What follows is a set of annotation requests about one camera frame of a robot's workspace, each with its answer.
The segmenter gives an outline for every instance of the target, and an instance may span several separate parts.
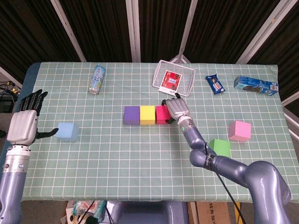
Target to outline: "green block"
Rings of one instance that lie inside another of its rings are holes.
[[[214,139],[209,143],[209,147],[213,149],[217,155],[230,157],[230,142],[220,139]]]

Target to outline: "robot finger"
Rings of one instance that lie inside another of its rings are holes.
[[[23,111],[28,110],[28,107],[29,107],[29,104],[30,104],[30,101],[31,101],[33,95],[34,95],[34,93],[31,93],[30,95],[28,95],[27,97],[24,98],[25,101],[24,101],[23,108],[22,108]]]
[[[35,93],[33,93],[30,104],[27,107],[27,110],[34,110],[34,106],[36,104],[36,101],[39,97],[39,95],[42,93],[43,90],[38,90]]]
[[[181,98],[181,96],[177,92],[175,93],[175,95],[176,95],[176,98],[178,98],[178,99]]]
[[[39,113],[41,111],[42,105],[43,105],[43,99],[47,96],[48,92],[44,92],[41,95],[39,95],[36,104],[34,106],[34,110],[36,110],[36,115],[39,116]]]
[[[37,132],[36,139],[49,138],[58,132],[58,128],[54,128],[50,132]]]
[[[173,119],[173,118],[170,118],[169,120],[166,120],[165,122],[167,123],[167,124],[172,124],[173,122],[175,121],[175,119]]]
[[[24,99],[21,100],[18,112],[20,112],[22,110],[25,100],[26,100],[26,98],[24,98]]]
[[[161,105],[164,106],[166,104],[166,99],[162,100]]]

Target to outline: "wire basket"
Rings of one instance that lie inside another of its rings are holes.
[[[188,97],[194,84],[195,70],[182,65],[160,60],[153,78],[152,85],[154,87],[160,88],[166,71],[181,75],[181,80],[176,92],[182,96]]]

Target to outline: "pink block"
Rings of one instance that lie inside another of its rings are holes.
[[[171,115],[167,106],[156,106],[156,120],[158,125],[167,125],[166,120],[169,120]]]
[[[236,120],[229,126],[230,140],[247,141],[251,135],[251,124]]]

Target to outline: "black cable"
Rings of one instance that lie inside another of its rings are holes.
[[[205,143],[205,150],[206,150],[206,155],[207,155],[207,154],[208,154],[208,152],[207,152],[207,142]],[[226,192],[227,192],[227,194],[229,195],[230,199],[231,199],[232,202],[234,203],[235,208],[237,209],[237,211],[238,211],[238,213],[239,213],[239,216],[241,217],[241,220],[243,221],[244,224],[246,224],[245,219],[244,219],[244,217],[243,217],[243,215],[242,215],[242,213],[241,213],[239,207],[237,206],[237,203],[236,203],[235,200],[233,199],[233,196],[230,194],[230,192],[229,192],[228,188],[226,187],[224,181],[221,179],[221,177],[220,177],[218,171],[217,171],[216,169],[214,169],[212,163],[211,163],[211,171],[214,171],[214,172],[217,174],[217,176],[218,176],[219,180],[221,181],[221,183],[222,183],[224,189],[226,190]]]
[[[12,92],[10,92],[9,89],[4,89],[4,90],[1,92],[0,100],[1,100],[2,97],[4,97],[5,95],[11,96],[12,99],[13,99],[13,103],[15,103],[15,100],[14,100],[14,96],[15,96],[15,94],[13,94]]]
[[[240,214],[239,214],[239,216],[238,216],[237,224],[239,224],[239,219],[240,219]]]
[[[2,90],[2,93],[1,93],[1,96],[0,96],[0,100],[2,99],[3,96],[10,94],[10,92],[8,92],[9,90],[8,90],[8,87],[7,87],[7,82],[4,83],[4,84],[2,84],[1,86],[4,86],[4,88],[0,87],[0,89]]]
[[[80,224],[84,218],[84,216],[87,214],[87,212],[90,210],[90,208],[92,207],[94,201],[91,203],[91,205],[89,206],[89,208],[86,210],[86,212],[84,213],[84,215],[82,216],[81,220],[78,222],[78,224]]]
[[[109,210],[108,210],[106,204],[105,204],[105,209],[106,209],[106,212],[107,212],[107,214],[108,214],[109,222],[110,222],[110,224],[112,224],[112,222],[111,222],[112,217],[111,217],[111,215],[110,215],[110,212],[109,212]]]

